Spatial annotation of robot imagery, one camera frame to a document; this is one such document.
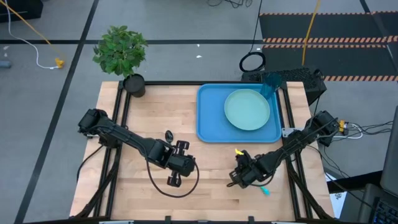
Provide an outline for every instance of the light green plate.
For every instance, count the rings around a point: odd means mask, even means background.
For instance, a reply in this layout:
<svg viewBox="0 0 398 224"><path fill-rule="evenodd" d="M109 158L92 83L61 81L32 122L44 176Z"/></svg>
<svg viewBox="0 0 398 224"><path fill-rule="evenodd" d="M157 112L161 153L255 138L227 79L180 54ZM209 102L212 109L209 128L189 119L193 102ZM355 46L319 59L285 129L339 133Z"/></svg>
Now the light green plate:
<svg viewBox="0 0 398 224"><path fill-rule="evenodd" d="M269 104L258 92L249 89L232 92L224 104L228 121L235 127L252 131L263 127L269 119Z"/></svg>

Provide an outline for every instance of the wooden tabletop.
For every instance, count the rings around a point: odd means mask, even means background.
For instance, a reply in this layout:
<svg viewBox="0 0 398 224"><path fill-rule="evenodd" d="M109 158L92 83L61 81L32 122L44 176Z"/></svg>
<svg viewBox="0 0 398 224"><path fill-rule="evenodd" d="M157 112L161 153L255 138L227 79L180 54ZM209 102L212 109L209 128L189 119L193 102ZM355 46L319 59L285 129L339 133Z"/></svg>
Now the wooden tabletop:
<svg viewBox="0 0 398 224"><path fill-rule="evenodd" d="M103 82L97 108L105 110L112 117L117 92L117 82ZM304 127L310 118L307 99L302 83L288 83L288 92L296 127ZM171 130L176 140L190 142L188 154L196 157L200 169L200 181L196 190L185 198L169 198L161 195L152 186L144 158L138 151L123 144L118 181L113 203L113 220L247 220L254 216L256 221L292 221L294 213L285 162L273 181L267 186L271 192L265 196L257 187L241 189L227 188L231 182L229 173L236 167L234 149L246 149L250 155L267 153L282 146L279 140L273 144L214 144L200 141L196 135L196 97L199 85L146 86L142 98L131 98L127 125L129 130L154 139L164 139L166 130ZM123 105L119 110L120 123ZM280 94L285 124L287 115L283 94ZM98 148L98 138L88 140L85 157ZM77 214L98 188L105 150L100 151L83 166L78 181L70 215ZM302 151L302 160L309 191L317 202L331 216L333 209L323 173L319 153L308 147ZM150 166L156 184L164 191L180 195L188 192L195 180L196 172L182 180L180 188L166 184L170 170ZM103 197L101 214L104 214L108 193ZM305 217L302 201L300 213Z"/></svg>

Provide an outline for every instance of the yellow wire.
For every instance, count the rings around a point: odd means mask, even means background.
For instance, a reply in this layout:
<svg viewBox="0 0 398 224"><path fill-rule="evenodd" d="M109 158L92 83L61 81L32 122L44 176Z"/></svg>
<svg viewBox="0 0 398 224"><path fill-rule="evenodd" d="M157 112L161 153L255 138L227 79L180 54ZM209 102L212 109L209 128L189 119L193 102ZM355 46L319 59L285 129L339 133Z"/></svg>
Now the yellow wire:
<svg viewBox="0 0 398 224"><path fill-rule="evenodd" d="M311 27L312 27L312 24L313 24L313 20L315 19L315 15L316 15L317 12L318 12L318 9L319 9L320 4L321 4L321 0L318 0L318 1L317 1L317 6L315 6L315 10L314 10L314 12L313 12L313 14L312 14L312 18L311 18L311 22L310 22L310 27L308 28L307 35L305 36L305 39L304 39L303 59L302 59L302 61L301 61L301 65L303 65L303 66L304 66L304 61L305 61L305 50L307 49L308 37L310 36L310 32L311 32Z"/></svg>
<svg viewBox="0 0 398 224"><path fill-rule="evenodd" d="M17 15L17 17L19 17L22 21L24 21L26 23L26 25L29 26L37 35L39 35L41 38L43 38L54 49L54 51L56 51L60 55L61 58L65 59L64 54L61 53L61 51L59 51L55 46L53 46L40 32L35 30L28 22L26 22L26 20L24 18L22 18L22 16L20 16L18 14L18 12L11 9L4 1L0 0L0 3L3 4L4 6L6 6L11 12L13 12L15 15Z"/></svg>

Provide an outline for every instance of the black keyboard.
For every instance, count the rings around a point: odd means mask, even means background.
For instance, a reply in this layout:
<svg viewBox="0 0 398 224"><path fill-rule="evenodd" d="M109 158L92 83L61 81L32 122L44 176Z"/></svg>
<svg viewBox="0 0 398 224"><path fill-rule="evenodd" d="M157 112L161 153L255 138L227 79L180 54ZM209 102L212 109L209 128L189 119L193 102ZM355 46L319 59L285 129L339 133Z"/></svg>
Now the black keyboard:
<svg viewBox="0 0 398 224"><path fill-rule="evenodd" d="M398 212L382 200L377 200L376 211L371 223L377 224L398 224Z"/></svg>

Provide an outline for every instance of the white cord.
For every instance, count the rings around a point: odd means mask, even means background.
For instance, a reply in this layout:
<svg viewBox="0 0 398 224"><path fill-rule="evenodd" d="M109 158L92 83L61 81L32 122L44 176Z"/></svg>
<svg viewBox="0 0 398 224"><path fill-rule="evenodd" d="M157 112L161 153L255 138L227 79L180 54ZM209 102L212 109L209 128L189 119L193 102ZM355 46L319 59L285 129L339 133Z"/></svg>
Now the white cord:
<svg viewBox="0 0 398 224"><path fill-rule="evenodd" d="M358 129L358 131L361 133L361 135L358 136L358 137L334 136L334 138L360 139L360 138L363 136L362 130L361 130L361 128L358 127L358 125L356 125L356 124L351 124L351 123L348 123L348 124L352 125L352 127L355 127L356 129Z"/></svg>
<svg viewBox="0 0 398 224"><path fill-rule="evenodd" d="M22 38L19 38L19 37L14 36L14 35L11 33L11 13L10 13L10 10L8 9L8 7L6 7L6 8L7 8L7 12L8 12L8 33L10 33L10 35L11 35L13 38L15 38L15 39L17 39L17 40L21 40L21 41L23 41L23 42L29 44L30 46L34 47L34 49L36 50L36 64L37 64L37 66L39 66L40 68L45 68L45 69L55 69L55 68L59 68L58 66L55 66L55 67L45 67L45 66L39 65L39 50L37 50L37 47L34 46L33 44L29 43L28 41L22 39Z"/></svg>

